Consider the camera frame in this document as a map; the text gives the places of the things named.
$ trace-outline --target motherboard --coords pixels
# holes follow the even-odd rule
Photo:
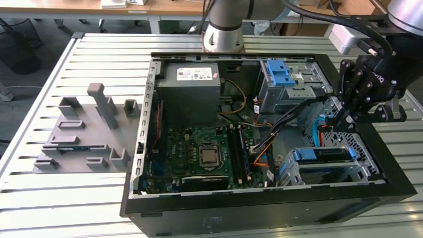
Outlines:
[[[166,143],[163,172],[155,177],[159,193],[196,191],[198,186],[263,187],[262,171],[250,169],[250,127],[171,128]]]

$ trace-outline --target ram slot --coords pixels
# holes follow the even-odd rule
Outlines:
[[[243,173],[242,173],[242,163],[240,163],[240,156],[239,156],[239,141],[238,141],[238,134],[235,132],[236,128],[228,126],[227,128],[227,141],[228,141],[228,148],[230,148],[230,156],[231,156],[231,166],[232,166],[232,177],[234,183],[242,184],[243,183]]]
[[[240,144],[240,149],[242,149],[242,161],[243,161],[243,178],[244,180],[250,181],[251,180],[251,170],[250,170],[250,163],[248,163],[248,151],[247,147],[244,144],[244,137],[243,137],[243,128],[240,125],[238,126],[238,134],[239,134],[239,144]]]

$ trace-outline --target power supply label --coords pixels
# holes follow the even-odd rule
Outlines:
[[[178,81],[212,80],[212,68],[179,68]]]

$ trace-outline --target metal table surface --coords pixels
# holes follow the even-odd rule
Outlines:
[[[324,38],[246,36],[244,41],[247,52],[327,54],[336,66],[346,58]],[[119,216],[124,173],[39,175],[32,174],[34,162],[60,115],[62,96],[78,95],[82,103],[94,103],[87,86],[100,82],[115,103],[126,99],[142,102],[150,53],[200,50],[200,37],[190,35],[86,34],[71,40],[0,160],[0,237],[144,237]],[[400,103],[408,120],[375,127],[415,185],[416,196],[340,224],[200,237],[423,237],[422,106],[410,94]]]

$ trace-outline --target blue drive bay latch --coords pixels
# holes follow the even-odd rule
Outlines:
[[[274,79],[275,86],[295,86],[296,83],[291,78],[290,69],[283,60],[270,59],[267,61],[267,70]]]

